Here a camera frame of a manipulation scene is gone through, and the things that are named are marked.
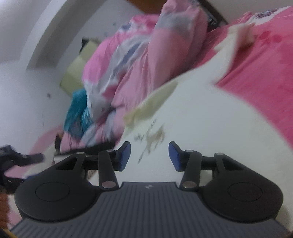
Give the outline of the person's left hand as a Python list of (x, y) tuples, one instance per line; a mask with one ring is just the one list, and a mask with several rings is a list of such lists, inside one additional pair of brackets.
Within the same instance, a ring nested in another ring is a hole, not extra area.
[(0, 226), (2, 229), (8, 228), (8, 213), (10, 207), (8, 205), (8, 196), (6, 193), (0, 194)]

